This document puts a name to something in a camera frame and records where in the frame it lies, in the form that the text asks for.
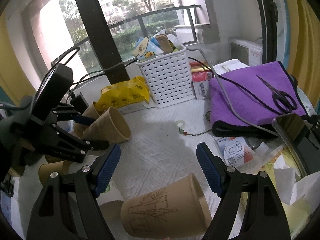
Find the white paper cup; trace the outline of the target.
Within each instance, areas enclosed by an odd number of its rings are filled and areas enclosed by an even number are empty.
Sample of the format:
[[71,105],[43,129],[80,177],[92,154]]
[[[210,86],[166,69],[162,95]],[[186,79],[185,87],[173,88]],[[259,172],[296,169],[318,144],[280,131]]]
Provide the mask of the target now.
[[122,228],[120,211],[123,202],[124,198],[113,179],[110,180],[106,190],[97,198],[97,203],[106,223],[114,231]]

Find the yellow curtain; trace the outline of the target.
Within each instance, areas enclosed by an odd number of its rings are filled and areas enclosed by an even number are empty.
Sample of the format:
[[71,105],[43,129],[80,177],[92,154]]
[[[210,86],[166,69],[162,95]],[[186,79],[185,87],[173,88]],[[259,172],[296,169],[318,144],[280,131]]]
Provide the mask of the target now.
[[307,0],[286,0],[290,23],[287,71],[315,106],[319,102],[319,19]]
[[35,93],[14,53],[4,13],[1,14],[1,89],[16,105],[24,96]]

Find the white perforated basket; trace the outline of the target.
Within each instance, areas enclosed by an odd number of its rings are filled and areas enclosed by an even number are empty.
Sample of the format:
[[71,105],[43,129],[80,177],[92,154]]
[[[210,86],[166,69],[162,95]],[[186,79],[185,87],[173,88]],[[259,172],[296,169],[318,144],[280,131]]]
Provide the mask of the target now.
[[195,98],[187,48],[137,61],[155,107],[164,108]]

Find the black scissors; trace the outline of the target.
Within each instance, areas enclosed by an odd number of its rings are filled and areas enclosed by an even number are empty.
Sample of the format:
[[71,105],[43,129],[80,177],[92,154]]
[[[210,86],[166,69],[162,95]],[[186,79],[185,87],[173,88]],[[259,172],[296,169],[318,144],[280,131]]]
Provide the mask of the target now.
[[274,88],[271,84],[265,81],[262,77],[257,75],[257,78],[269,88],[272,93],[272,99],[276,107],[285,114],[289,114],[297,109],[297,103],[291,95],[282,90]]

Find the brown paper cup front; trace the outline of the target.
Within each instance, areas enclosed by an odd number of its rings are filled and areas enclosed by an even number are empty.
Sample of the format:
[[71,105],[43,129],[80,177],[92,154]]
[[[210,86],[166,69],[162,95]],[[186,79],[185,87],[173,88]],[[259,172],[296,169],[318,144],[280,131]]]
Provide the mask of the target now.
[[38,175],[42,186],[45,185],[47,179],[53,172],[57,172],[61,175],[66,175],[68,173],[69,167],[72,164],[71,161],[58,161],[55,163],[42,164],[39,167]]

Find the air conditioner unit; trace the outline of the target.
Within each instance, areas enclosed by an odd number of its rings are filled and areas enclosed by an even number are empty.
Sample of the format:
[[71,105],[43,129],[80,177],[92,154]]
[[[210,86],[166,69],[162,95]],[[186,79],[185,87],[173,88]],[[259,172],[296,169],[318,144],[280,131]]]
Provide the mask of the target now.
[[248,66],[262,64],[263,46],[248,40],[229,38],[229,52],[232,59],[237,59]]

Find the yellow tissue pack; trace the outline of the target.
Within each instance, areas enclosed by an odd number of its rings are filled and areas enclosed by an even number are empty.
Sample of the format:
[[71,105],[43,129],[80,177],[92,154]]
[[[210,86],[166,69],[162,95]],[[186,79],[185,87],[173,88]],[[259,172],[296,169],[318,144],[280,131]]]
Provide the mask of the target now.
[[272,152],[256,154],[241,170],[268,174],[283,205],[291,238],[297,237],[319,206],[319,172],[300,175],[291,153],[283,145]]

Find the red white card packet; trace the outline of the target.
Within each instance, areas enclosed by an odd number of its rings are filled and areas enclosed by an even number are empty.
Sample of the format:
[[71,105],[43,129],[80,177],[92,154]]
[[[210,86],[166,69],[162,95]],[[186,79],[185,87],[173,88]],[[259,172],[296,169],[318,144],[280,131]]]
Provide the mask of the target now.
[[254,158],[253,150],[244,137],[225,137],[216,140],[220,155],[227,166],[240,167]]

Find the yellow curtain left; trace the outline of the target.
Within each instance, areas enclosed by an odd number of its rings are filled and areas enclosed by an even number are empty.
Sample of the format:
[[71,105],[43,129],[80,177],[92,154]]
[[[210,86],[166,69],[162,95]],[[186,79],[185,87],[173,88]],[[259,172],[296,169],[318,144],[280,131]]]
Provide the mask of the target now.
[[24,96],[35,93],[14,53],[4,13],[1,14],[1,89],[16,105]]

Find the black power adapter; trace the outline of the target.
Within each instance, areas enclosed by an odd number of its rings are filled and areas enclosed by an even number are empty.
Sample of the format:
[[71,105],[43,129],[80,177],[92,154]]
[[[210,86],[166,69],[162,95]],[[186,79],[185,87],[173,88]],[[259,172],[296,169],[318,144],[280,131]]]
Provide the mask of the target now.
[[72,106],[72,114],[83,114],[84,111],[89,107],[89,104],[82,93],[72,96],[69,104]]

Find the red white box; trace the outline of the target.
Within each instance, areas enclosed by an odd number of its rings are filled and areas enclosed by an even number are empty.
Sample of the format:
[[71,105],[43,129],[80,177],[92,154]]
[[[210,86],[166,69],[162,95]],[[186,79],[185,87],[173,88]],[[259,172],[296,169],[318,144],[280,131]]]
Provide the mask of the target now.
[[212,78],[212,72],[206,61],[189,61],[191,68],[191,77],[193,89],[197,100],[206,100],[210,98],[209,81]]

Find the brown paper cup back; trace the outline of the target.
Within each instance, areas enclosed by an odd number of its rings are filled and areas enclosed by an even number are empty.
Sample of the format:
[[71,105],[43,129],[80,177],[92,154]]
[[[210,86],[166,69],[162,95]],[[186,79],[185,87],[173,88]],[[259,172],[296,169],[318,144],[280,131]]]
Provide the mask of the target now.
[[84,111],[84,113],[76,116],[74,119],[73,130],[74,133],[80,138],[82,137],[83,132],[100,117],[100,114],[95,109],[95,105],[96,102],[93,101],[91,105]]

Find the brown paper cup bamboo print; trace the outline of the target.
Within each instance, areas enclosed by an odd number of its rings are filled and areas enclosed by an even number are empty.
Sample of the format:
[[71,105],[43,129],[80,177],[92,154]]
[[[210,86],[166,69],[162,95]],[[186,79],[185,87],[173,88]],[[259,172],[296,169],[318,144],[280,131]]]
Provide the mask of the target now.
[[202,235],[212,216],[195,174],[166,187],[126,200],[120,219],[124,230],[138,238],[183,238]]

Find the brown paper cup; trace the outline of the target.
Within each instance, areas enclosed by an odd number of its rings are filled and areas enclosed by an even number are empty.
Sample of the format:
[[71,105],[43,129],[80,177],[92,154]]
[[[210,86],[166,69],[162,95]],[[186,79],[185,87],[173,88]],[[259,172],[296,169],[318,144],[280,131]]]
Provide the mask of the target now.
[[93,101],[91,105],[84,111],[84,113],[76,116],[74,119],[73,130],[74,133],[80,138],[82,137],[83,132],[100,117],[100,114],[95,109],[95,105],[96,102]]
[[110,107],[93,122],[82,134],[83,139],[120,143],[130,140],[131,129],[115,107]]
[[58,161],[55,163],[42,164],[39,167],[38,175],[42,186],[45,185],[47,179],[53,172],[57,172],[61,175],[66,175],[68,173],[69,167],[72,164],[71,161]]

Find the yellow curtain right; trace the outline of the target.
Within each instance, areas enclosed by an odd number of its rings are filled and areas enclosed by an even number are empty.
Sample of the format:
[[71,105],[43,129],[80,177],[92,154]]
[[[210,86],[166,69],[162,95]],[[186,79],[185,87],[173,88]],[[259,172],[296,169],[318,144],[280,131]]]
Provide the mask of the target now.
[[287,71],[315,106],[319,102],[319,19],[307,0],[286,0],[290,23]]

